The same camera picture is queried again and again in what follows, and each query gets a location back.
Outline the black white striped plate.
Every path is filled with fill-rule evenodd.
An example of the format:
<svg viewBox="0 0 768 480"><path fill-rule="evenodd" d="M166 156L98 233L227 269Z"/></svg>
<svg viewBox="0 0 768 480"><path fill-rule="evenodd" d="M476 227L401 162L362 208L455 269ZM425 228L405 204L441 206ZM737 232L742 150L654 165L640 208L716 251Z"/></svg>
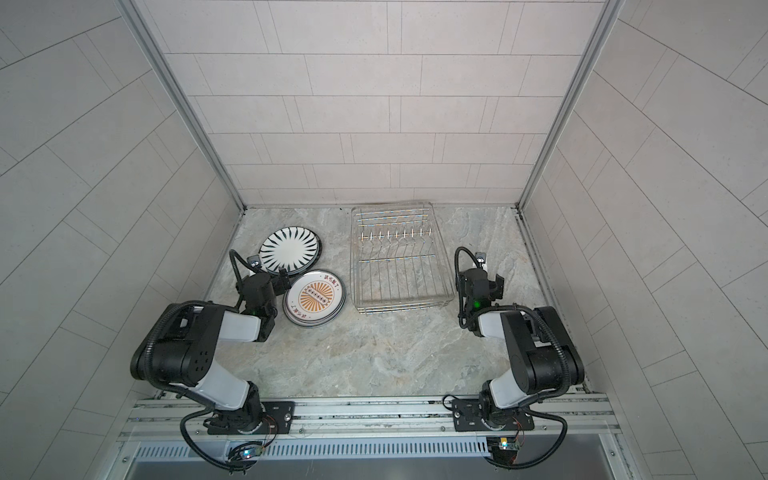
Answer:
<svg viewBox="0 0 768 480"><path fill-rule="evenodd" d="M263 269L277 274L285 270L289 276L309 270L320 258L322 242L312 230L301 226L281 228L262 243L258 257Z"/></svg>

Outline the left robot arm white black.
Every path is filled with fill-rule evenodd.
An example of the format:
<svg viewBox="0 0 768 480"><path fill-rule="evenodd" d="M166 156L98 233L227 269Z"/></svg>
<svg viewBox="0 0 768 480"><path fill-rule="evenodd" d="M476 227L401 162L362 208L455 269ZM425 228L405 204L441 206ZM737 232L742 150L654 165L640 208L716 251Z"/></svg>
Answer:
<svg viewBox="0 0 768 480"><path fill-rule="evenodd" d="M199 300L168 305L136 349L132 377L206 407L211 434L255 431L266 416L258 387L221 366L216 347L266 341L278 315L277 297L290 287L284 269L276 275L257 271L237 283L244 308Z"/></svg>

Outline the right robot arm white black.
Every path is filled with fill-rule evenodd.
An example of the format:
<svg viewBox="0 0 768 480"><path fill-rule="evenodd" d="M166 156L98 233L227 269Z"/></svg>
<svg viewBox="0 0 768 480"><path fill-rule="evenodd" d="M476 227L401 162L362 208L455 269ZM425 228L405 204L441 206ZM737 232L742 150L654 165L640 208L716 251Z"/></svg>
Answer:
<svg viewBox="0 0 768 480"><path fill-rule="evenodd" d="M499 305L503 278L491 280L482 268L457 274L461 328L478 337L502 340L509 369L488 380L479 394L478 413L491 429L516 423L534 403L559 397L584 381L585 367L557 310Z"/></svg>

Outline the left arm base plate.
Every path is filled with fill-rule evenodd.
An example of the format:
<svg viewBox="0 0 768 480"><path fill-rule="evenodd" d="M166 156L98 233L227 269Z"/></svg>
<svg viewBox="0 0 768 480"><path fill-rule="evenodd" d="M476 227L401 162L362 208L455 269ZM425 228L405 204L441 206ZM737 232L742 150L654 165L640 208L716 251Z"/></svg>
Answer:
<svg viewBox="0 0 768 480"><path fill-rule="evenodd" d="M280 435L290 432L296 404L266 401L233 411L215 410L203 422L209 435Z"/></svg>

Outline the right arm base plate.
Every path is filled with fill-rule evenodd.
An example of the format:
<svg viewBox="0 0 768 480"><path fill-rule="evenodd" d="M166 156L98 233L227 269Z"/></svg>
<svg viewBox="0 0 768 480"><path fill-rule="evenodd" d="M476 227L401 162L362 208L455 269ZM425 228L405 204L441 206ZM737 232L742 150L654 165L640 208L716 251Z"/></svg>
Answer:
<svg viewBox="0 0 768 480"><path fill-rule="evenodd" d="M498 410L479 398L448 395L443 406L450 411L456 432L527 432L535 428L530 415L518 410Z"/></svg>

